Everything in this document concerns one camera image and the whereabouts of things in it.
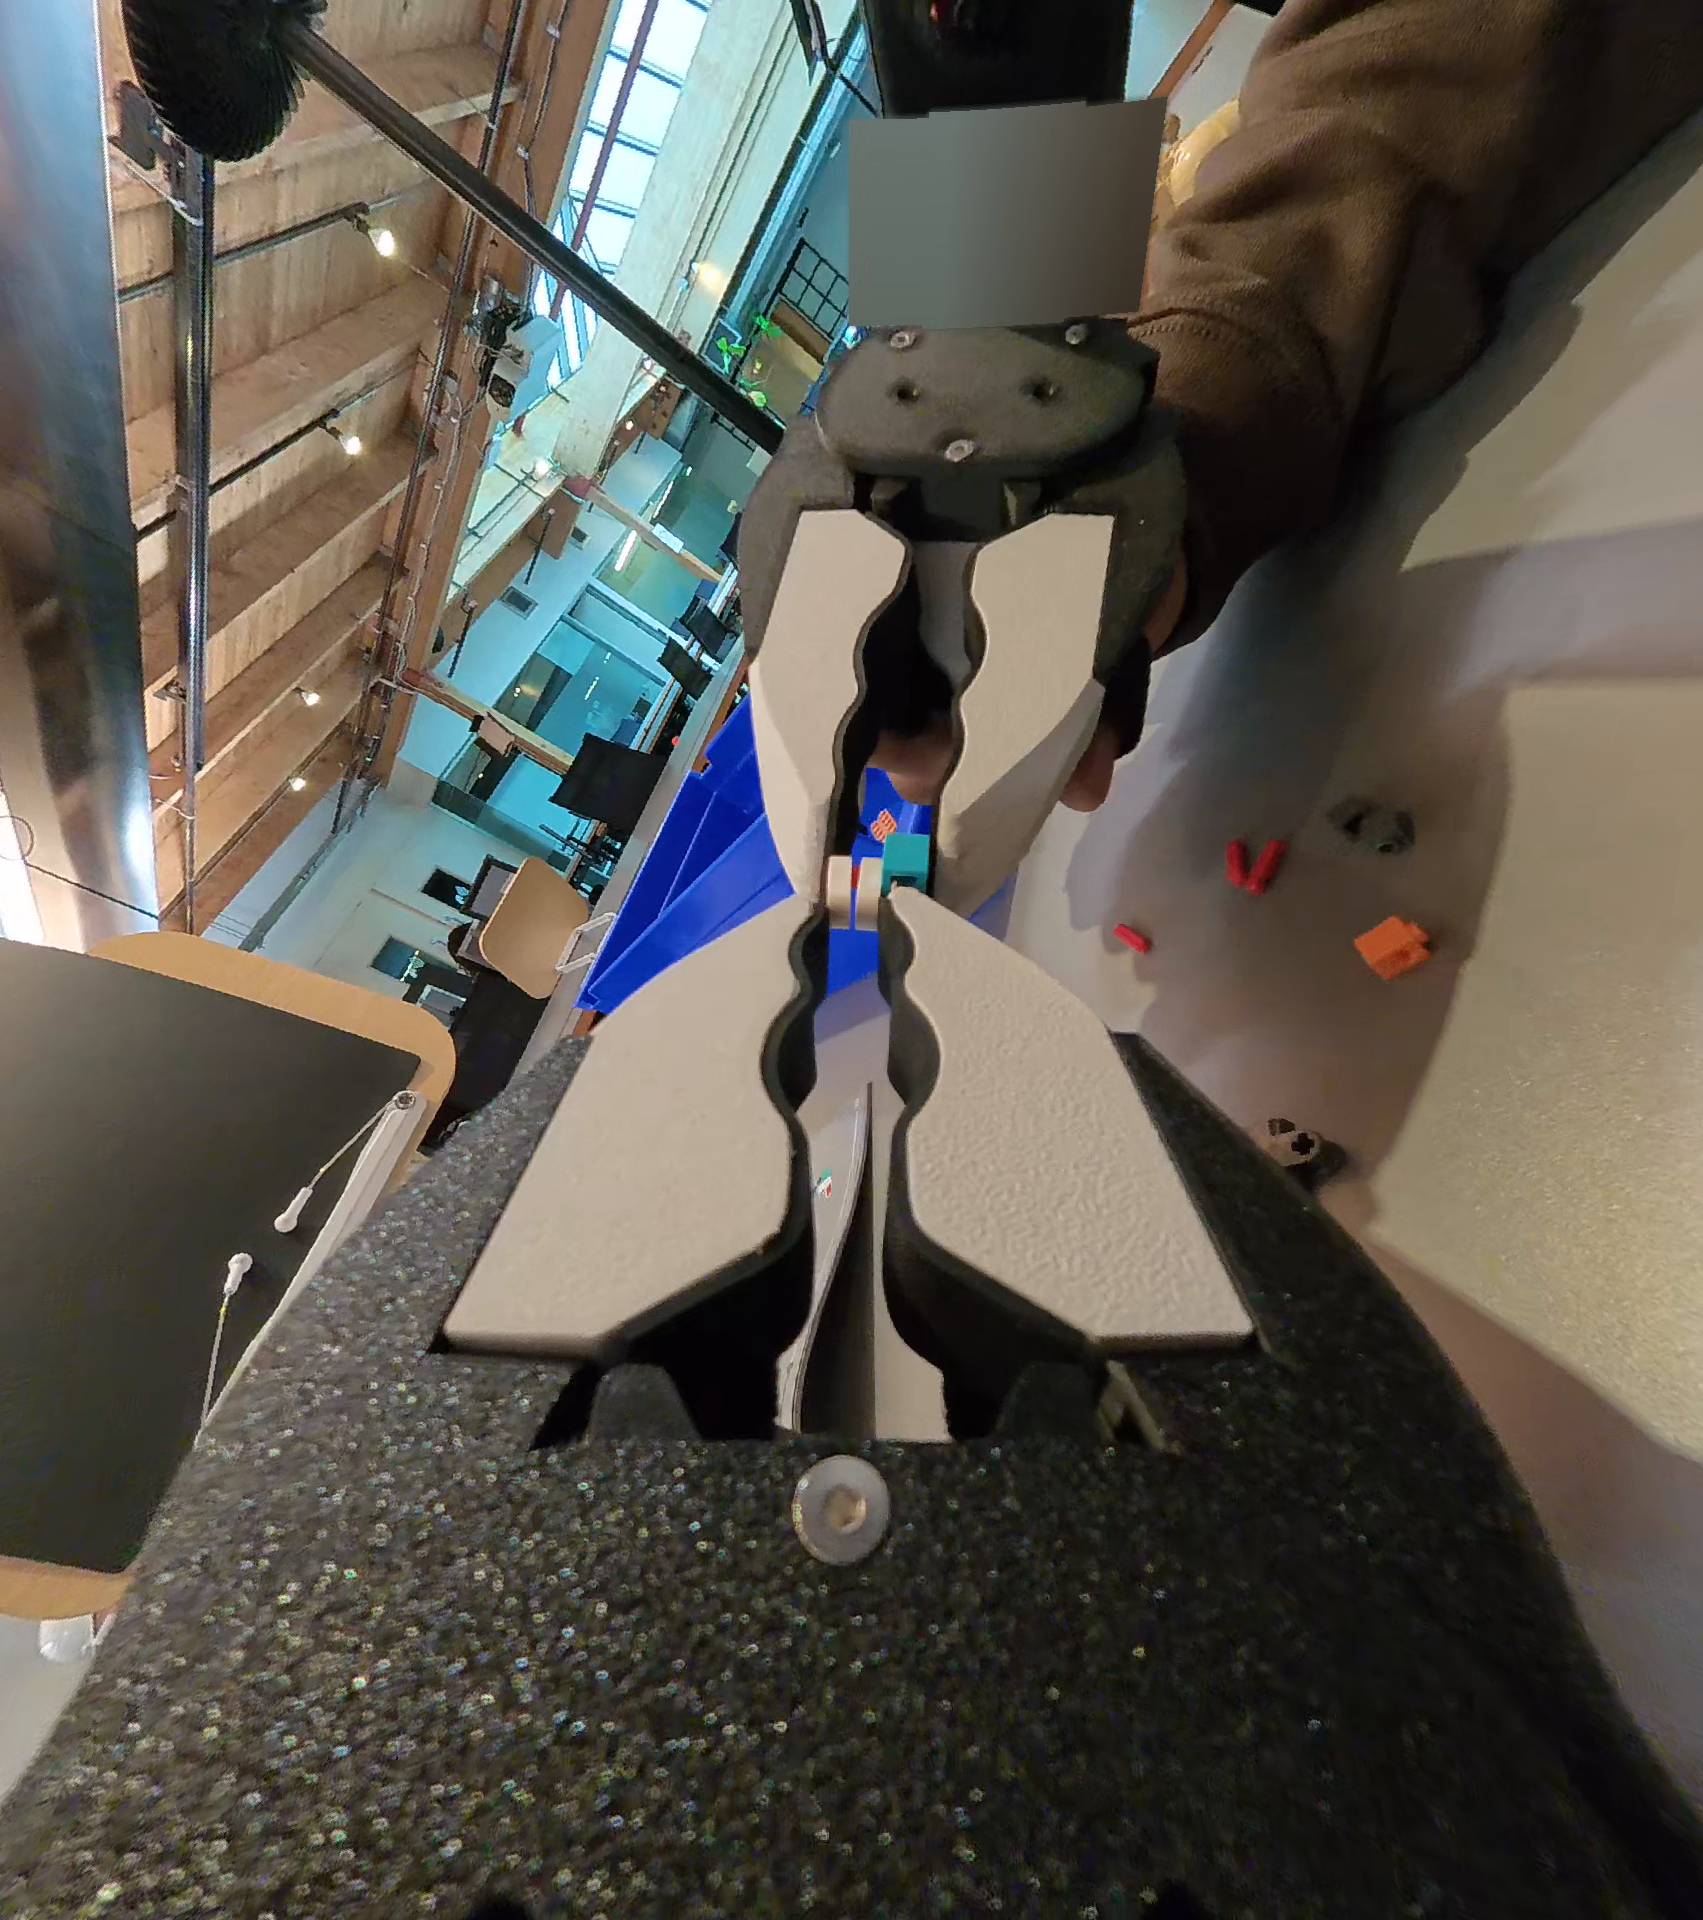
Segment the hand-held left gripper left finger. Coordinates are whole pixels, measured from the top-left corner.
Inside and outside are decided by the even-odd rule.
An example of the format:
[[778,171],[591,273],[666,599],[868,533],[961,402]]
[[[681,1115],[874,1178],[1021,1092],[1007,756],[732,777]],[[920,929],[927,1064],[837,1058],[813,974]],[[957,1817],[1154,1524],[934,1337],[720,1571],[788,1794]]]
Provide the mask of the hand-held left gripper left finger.
[[746,1355],[796,1346],[815,937],[818,908],[781,899],[596,1027],[450,1309],[454,1352],[613,1363],[698,1309]]

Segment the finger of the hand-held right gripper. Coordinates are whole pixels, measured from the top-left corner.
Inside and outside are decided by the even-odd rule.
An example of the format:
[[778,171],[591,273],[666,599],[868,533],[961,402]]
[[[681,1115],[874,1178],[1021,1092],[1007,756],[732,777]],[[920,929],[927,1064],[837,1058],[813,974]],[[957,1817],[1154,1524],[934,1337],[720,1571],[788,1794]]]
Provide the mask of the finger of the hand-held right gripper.
[[910,542],[858,510],[799,517],[749,669],[749,715],[770,838],[792,892],[821,892],[841,805],[858,803],[868,746],[866,639],[910,579]]
[[1096,737],[1113,525],[1045,517],[972,563],[983,659],[957,697],[957,760],[939,798],[950,908],[977,908],[1017,872]]

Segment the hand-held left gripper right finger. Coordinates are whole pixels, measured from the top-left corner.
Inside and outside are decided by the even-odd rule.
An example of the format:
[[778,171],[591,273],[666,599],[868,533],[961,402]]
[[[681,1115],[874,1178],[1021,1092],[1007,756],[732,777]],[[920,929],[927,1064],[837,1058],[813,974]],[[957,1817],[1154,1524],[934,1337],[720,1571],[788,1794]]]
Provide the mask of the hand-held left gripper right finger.
[[942,902],[882,906],[884,1292],[934,1363],[1238,1347],[1252,1313],[1104,1021]]

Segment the person's right forearm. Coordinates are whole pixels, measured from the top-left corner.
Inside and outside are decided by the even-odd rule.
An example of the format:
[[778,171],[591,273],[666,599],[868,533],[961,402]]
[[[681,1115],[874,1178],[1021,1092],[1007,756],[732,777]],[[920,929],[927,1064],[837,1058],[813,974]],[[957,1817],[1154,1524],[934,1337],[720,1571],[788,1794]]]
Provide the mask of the person's right forearm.
[[1484,353],[1514,273],[1703,106],[1703,5],[1286,5],[1151,239],[1133,336],[1187,472],[1180,605],[1334,507]]

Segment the grey desk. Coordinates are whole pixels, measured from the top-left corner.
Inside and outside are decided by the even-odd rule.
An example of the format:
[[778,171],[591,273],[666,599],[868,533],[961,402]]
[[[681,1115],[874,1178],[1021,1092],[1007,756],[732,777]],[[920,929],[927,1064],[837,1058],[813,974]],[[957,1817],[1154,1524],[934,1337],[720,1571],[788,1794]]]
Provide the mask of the grey desk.
[[[1345,842],[1345,798],[1415,850]],[[1291,844],[1264,896],[1232,838]],[[1353,935],[1391,915],[1433,957],[1383,983]],[[1703,113],[1162,664],[1011,945],[1240,1128],[1345,1146],[1324,1206],[1476,1394],[1703,1812]]]

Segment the blue plastic bin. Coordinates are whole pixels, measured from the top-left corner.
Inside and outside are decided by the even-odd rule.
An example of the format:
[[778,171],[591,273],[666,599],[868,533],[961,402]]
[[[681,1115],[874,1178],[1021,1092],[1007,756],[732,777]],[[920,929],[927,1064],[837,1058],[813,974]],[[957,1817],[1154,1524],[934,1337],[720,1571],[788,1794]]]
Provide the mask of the blue plastic bin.
[[[901,828],[915,828],[924,814],[922,805],[901,803],[888,777],[872,769],[858,803],[858,858],[882,853],[868,828],[884,808]],[[654,855],[600,945],[579,994],[583,1010],[596,1015],[615,1012],[659,971],[787,899],[792,899],[792,882],[770,831],[757,756],[746,752],[739,766],[729,766],[725,779],[720,779],[716,760],[671,803]],[[1011,899],[1014,879],[972,915],[972,925],[1004,937]],[[874,932],[833,932],[827,993],[850,993],[874,979],[879,966],[882,943]]]
[[729,853],[760,822],[760,749],[749,697],[742,697],[720,733],[709,739],[702,769],[690,773],[675,788],[659,835],[659,853],[675,853],[698,872]]

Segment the black computer monitor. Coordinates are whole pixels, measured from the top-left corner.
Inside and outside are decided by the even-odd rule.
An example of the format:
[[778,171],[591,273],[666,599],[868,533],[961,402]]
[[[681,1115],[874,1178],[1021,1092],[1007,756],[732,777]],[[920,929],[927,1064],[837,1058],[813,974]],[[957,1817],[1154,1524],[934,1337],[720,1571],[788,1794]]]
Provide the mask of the black computer monitor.
[[659,779],[668,769],[666,752],[640,752],[609,737],[583,737],[572,766],[562,773],[550,805],[583,822],[600,822],[609,835],[626,838],[640,827]]

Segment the light wooden chair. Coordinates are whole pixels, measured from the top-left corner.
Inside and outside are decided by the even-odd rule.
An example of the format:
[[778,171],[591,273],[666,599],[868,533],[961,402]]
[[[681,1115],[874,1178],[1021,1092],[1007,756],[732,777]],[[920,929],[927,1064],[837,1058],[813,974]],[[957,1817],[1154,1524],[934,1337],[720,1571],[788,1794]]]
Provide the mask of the light wooden chair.
[[526,858],[480,929],[480,957],[533,1002],[546,1002],[560,986],[560,957],[589,920],[591,902],[562,872]]

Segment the black metal pole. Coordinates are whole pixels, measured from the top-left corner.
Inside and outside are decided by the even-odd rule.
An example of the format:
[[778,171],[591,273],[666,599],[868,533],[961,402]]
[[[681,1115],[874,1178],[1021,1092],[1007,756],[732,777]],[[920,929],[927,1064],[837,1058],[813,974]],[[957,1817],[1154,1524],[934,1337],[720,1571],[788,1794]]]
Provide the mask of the black metal pole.
[[400,152],[415,160],[438,185],[454,194],[468,214],[485,225],[501,230],[512,246],[519,246],[536,266],[550,270],[583,302],[600,314],[600,324],[615,329],[621,339],[654,355],[675,382],[712,407],[736,432],[749,443],[774,452],[787,431],[757,410],[739,390],[732,390],[720,370],[712,370],[695,350],[681,346],[666,324],[628,300],[613,280],[591,270],[583,254],[562,242],[546,222],[540,222],[526,205],[519,205],[502,185],[495,185],[475,164],[462,160],[446,139],[438,139],[423,120],[400,106],[382,86],[375,86],[355,65],[323,41],[323,33],[290,14],[279,14],[278,27],[285,57],[329,96],[368,120],[381,137],[387,137]]

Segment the black panel with wooden rim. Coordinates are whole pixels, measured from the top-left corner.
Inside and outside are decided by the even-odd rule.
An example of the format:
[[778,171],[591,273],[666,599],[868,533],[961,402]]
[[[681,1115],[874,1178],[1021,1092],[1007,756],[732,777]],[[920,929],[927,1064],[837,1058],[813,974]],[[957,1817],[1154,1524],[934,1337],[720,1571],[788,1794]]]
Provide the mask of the black panel with wooden rim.
[[105,1613],[220,1379],[342,1188],[272,1219],[393,1095],[454,1085],[403,998],[189,935],[95,956],[0,937],[0,1613]]

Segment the black ribbed lamp head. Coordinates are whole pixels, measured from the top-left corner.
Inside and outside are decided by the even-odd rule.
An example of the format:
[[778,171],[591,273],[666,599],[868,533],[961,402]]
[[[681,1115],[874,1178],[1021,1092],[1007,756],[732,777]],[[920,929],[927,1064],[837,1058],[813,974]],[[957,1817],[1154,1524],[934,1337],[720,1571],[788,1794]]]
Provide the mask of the black ribbed lamp head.
[[120,5],[129,66],[169,134],[220,164],[260,156],[301,103],[290,27],[325,5]]

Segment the smooth metal duct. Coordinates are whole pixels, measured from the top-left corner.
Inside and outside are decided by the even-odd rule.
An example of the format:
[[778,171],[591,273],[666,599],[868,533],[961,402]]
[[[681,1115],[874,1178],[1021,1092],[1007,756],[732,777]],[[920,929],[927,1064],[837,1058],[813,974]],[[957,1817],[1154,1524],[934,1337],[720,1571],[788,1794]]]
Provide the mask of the smooth metal duct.
[[96,5],[0,5],[0,913],[159,922]]

